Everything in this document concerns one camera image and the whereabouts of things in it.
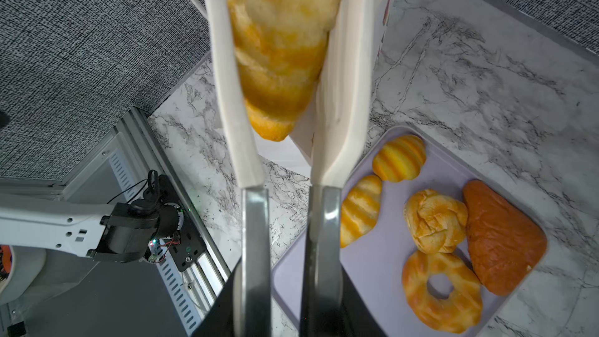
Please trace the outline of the round flaky bun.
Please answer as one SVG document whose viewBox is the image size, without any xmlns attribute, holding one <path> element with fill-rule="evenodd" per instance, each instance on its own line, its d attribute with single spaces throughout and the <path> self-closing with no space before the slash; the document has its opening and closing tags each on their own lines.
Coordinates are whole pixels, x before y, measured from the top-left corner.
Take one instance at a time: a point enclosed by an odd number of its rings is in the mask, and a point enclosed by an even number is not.
<svg viewBox="0 0 599 337">
<path fill-rule="evenodd" d="M 404 218 L 416 248 L 425 254 L 452 253 L 466 239 L 466 205 L 436 190 L 412 195 Z"/>
</svg>

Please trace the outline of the reddish brown triangular bread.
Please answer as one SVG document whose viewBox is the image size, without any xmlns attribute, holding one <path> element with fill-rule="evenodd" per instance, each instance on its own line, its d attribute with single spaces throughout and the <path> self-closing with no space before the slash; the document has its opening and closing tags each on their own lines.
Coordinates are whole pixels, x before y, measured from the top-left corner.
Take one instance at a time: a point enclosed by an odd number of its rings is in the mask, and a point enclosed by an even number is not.
<svg viewBox="0 0 599 337">
<path fill-rule="evenodd" d="M 508 296 L 541 261 L 548 239 L 537 223 L 480 180 L 463 188 L 474 272 L 488 291 Z"/>
</svg>

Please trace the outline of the glazed ring donut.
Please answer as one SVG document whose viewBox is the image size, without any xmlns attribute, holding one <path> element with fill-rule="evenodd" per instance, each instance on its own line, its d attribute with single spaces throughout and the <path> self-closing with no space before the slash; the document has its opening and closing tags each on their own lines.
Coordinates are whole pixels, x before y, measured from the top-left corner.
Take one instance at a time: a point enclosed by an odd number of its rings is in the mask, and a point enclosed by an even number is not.
<svg viewBox="0 0 599 337">
<path fill-rule="evenodd" d="M 479 324 L 481 283 L 455 254 L 415 251 L 402 269 L 407 304 L 427 327 L 461 334 Z"/>
</svg>

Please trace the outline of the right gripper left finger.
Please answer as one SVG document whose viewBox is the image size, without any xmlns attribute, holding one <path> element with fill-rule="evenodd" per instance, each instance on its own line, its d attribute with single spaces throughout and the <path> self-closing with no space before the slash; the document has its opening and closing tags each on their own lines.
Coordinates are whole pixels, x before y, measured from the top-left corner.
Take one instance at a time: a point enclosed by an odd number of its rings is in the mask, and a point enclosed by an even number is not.
<svg viewBox="0 0 599 337">
<path fill-rule="evenodd" d="M 192 337 L 234 337 L 236 335 L 234 308 L 236 292 L 240 287 L 237 279 L 240 264 L 239 261 L 232 270 L 231 276 L 222 288 L 217 300 L 200 326 L 193 332 Z"/>
</svg>

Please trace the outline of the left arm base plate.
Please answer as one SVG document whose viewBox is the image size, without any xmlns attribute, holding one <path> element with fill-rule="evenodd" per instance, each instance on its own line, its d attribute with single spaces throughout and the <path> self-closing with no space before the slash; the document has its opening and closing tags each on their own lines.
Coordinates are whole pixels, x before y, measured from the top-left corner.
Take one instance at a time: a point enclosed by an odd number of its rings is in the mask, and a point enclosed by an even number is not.
<svg viewBox="0 0 599 337">
<path fill-rule="evenodd" d="M 168 176 L 158 177 L 161 212 L 165 211 L 165 232 L 167 233 L 167 244 L 172 241 L 168 251 L 170 252 L 179 272 L 191 269 L 198 262 L 200 256 L 207 252 L 204 238 L 190 218 L 190 210 L 185 208 L 173 183 Z"/>
</svg>

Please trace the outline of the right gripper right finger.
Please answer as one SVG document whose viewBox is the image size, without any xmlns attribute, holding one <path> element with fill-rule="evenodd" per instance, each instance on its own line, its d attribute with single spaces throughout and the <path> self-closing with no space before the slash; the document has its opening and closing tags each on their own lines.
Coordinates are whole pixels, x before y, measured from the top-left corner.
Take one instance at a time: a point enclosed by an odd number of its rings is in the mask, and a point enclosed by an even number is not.
<svg viewBox="0 0 599 337">
<path fill-rule="evenodd" d="M 345 268 L 341 303 L 342 336 L 380 336 L 385 333 L 368 310 Z"/>
</svg>

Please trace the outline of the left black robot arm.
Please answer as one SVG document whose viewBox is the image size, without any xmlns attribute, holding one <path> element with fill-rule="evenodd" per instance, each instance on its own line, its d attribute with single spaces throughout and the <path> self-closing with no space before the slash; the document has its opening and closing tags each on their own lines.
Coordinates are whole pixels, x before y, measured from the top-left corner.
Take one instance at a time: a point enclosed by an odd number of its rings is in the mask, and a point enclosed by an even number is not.
<svg viewBox="0 0 599 337">
<path fill-rule="evenodd" d="M 159 200 L 73 204 L 4 193 L 1 244 L 11 250 L 12 267 L 1 285 L 1 302 L 25 292 L 44 267 L 47 250 L 129 263 L 141 259 L 152 240 L 172 237 L 182 224 L 182 212 Z"/>
</svg>

